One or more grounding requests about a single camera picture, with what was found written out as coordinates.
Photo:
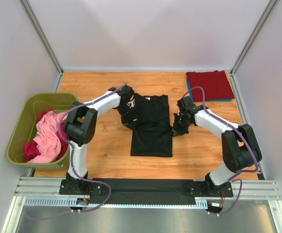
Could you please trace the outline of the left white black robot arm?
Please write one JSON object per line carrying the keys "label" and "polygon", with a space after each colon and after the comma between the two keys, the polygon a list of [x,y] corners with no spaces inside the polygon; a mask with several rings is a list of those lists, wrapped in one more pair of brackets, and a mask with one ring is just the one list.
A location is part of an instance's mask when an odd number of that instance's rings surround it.
{"label": "left white black robot arm", "polygon": [[97,119],[107,111],[116,109],[121,116],[122,125],[132,130],[137,120],[133,99],[134,90],[124,85],[120,88],[112,87],[92,101],[76,101],[72,104],[64,124],[70,162],[66,178],[61,182],[61,195],[89,194],[92,181],[86,180],[87,150],[95,134]]}

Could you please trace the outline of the black t shirt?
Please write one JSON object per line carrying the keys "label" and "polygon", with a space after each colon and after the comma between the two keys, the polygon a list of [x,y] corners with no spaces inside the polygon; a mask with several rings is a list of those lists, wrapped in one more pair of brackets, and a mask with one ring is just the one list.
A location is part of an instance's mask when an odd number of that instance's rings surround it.
{"label": "black t shirt", "polygon": [[131,156],[172,157],[172,127],[168,96],[134,95],[137,121],[133,127]]}

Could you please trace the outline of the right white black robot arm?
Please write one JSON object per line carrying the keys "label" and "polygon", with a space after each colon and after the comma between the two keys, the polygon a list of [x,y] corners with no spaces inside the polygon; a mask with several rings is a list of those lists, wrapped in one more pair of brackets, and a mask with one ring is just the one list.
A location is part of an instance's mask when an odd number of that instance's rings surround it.
{"label": "right white black robot arm", "polygon": [[231,123],[216,115],[204,105],[195,105],[190,97],[178,100],[178,113],[174,115],[173,136],[187,134],[191,125],[207,129],[221,140],[222,163],[206,174],[202,182],[192,182],[193,194],[217,197],[228,191],[231,179],[248,172],[248,167],[258,167],[262,153],[253,128],[248,124]]}

